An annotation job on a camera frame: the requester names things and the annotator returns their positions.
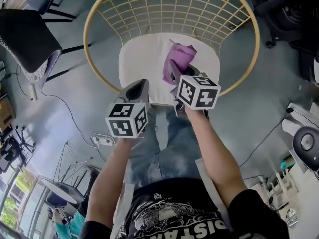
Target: concrete floor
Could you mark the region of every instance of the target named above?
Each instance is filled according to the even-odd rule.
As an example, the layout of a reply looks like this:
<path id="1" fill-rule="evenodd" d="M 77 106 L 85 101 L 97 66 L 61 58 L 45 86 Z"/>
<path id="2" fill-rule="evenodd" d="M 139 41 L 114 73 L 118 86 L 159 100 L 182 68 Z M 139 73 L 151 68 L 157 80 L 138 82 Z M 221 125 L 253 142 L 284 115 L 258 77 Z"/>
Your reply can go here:
<path id="1" fill-rule="evenodd" d="M 49 29 L 63 48 L 81 45 L 84 23 L 95 0 L 55 0 L 55 3 L 59 2 L 59 10 L 77 15 L 78 18 L 72 23 L 48 23 Z M 259 24 L 264 43 L 268 31 L 261 20 Z M 93 43 L 90 52 L 97 67 L 112 83 L 120 86 L 118 54 L 121 44 L 98 15 L 93 18 L 89 41 Z M 224 42 L 219 81 L 223 88 L 235 82 L 246 70 L 253 54 L 254 41 L 252 24 L 248 23 Z M 17 63 L 3 48 L 0 48 L 1 59 L 6 62 L 9 71 L 16 71 Z M 61 56 L 53 72 L 71 67 L 74 70 L 45 84 L 43 91 L 48 95 L 57 95 L 68 103 L 84 137 L 90 141 L 91 133 L 107 132 L 104 115 L 116 93 L 95 76 L 83 51 Z M 19 79 L 27 91 L 29 81 L 23 74 L 19 75 Z M 16 112 L 14 124 L 25 125 L 30 137 L 37 143 L 31 165 L 39 174 L 53 178 L 65 142 L 87 157 L 93 157 L 94 165 L 103 166 L 98 152 L 81 139 L 69 111 L 60 100 L 39 94 L 36 102 L 29 101 L 19 89 L 15 76 L 3 83 L 3 88 L 9 93 Z M 288 103 L 296 101 L 308 108 L 316 90 L 298 77 L 297 53 L 288 44 L 279 42 L 273 49 L 267 49 L 262 44 L 252 73 L 239 87 L 218 100 L 216 108 L 210 112 L 211 123 L 237 162 L 242 164 L 281 121 Z M 167 124 L 163 113 L 158 115 L 157 124 L 160 146 L 165 148 Z M 242 167 L 243 177 L 258 174 L 268 176 L 277 171 L 282 158 L 288 155 L 291 140 L 279 126 Z M 112 147 L 102 146 L 100 151 L 107 158 Z M 74 154 L 79 162 L 87 159 L 79 153 Z M 72 159 L 66 153 L 61 171 L 71 163 Z M 256 179 L 246 182 L 253 184 L 254 181 Z M 86 182 L 87 178 L 83 182 L 84 190 Z"/>

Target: gold metal frame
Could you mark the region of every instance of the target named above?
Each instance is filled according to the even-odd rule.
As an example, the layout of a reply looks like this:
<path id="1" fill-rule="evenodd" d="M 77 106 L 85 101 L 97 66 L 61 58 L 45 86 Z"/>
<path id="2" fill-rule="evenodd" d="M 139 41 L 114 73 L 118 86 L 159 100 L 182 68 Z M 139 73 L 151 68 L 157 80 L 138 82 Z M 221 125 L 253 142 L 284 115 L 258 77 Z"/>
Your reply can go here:
<path id="1" fill-rule="evenodd" d="M 258 57 L 259 28 L 245 0 L 96 0 L 84 26 L 84 51 L 95 74 L 117 92 L 120 89 L 99 72 L 88 49 L 88 30 L 96 12 L 115 31 L 122 45 L 143 34 L 175 32 L 201 40 L 218 53 L 223 41 L 251 19 L 256 39 L 253 58 L 241 78 L 221 92 L 221 96 L 236 88 L 248 76 Z"/>

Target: purple cloth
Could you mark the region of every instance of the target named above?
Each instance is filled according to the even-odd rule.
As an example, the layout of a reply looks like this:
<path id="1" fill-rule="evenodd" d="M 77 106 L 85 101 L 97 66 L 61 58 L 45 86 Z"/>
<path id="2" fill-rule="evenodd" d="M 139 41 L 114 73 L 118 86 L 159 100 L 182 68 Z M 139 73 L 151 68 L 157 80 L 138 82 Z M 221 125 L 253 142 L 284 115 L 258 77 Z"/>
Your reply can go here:
<path id="1" fill-rule="evenodd" d="M 183 46 L 180 43 L 173 44 L 164 63 L 163 80 L 172 85 L 175 84 L 170 77 L 170 73 L 168 69 L 168 63 L 170 59 L 175 61 L 175 63 L 179 67 L 180 72 L 183 73 L 185 69 L 189 66 L 191 61 L 193 61 L 196 53 L 197 53 L 197 50 L 195 50 L 192 45 Z"/>

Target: tree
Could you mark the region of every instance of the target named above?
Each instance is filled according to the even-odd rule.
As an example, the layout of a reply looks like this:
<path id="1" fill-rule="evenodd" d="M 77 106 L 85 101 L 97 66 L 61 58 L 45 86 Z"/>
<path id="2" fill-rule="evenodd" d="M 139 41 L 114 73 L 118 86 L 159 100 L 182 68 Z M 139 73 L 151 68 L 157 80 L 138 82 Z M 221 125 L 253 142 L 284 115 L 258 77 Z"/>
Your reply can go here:
<path id="1" fill-rule="evenodd" d="M 8 227 L 15 229 L 17 223 L 17 216 L 15 215 L 15 202 L 8 197 L 5 200 L 0 220 Z"/>
<path id="2" fill-rule="evenodd" d="M 15 184 L 20 188 L 24 193 L 30 191 L 34 186 L 36 177 L 29 171 L 24 170 L 20 172 L 16 178 Z"/>

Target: person in teal shirt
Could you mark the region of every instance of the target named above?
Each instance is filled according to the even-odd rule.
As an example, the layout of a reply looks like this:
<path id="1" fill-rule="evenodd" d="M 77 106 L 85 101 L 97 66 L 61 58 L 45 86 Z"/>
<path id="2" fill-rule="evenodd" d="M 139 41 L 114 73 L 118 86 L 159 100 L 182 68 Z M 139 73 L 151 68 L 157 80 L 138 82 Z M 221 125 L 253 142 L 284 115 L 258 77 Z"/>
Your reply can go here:
<path id="1" fill-rule="evenodd" d="M 59 209 L 53 210 L 53 221 L 55 224 L 56 232 L 61 239 L 70 239 L 71 238 L 70 231 L 71 231 L 73 239 L 78 238 L 80 235 L 80 232 L 86 217 L 86 213 L 88 210 L 89 195 L 91 192 L 91 188 L 93 186 L 93 183 L 95 182 L 95 179 L 99 175 L 99 172 L 95 168 L 89 167 L 89 169 L 91 170 L 91 175 L 90 175 L 90 181 L 89 181 L 87 193 L 84 197 L 84 200 L 80 204 L 77 212 L 74 214 L 73 219 L 69 222 L 69 224 L 67 223 L 63 224 L 60 213 L 59 213 Z"/>

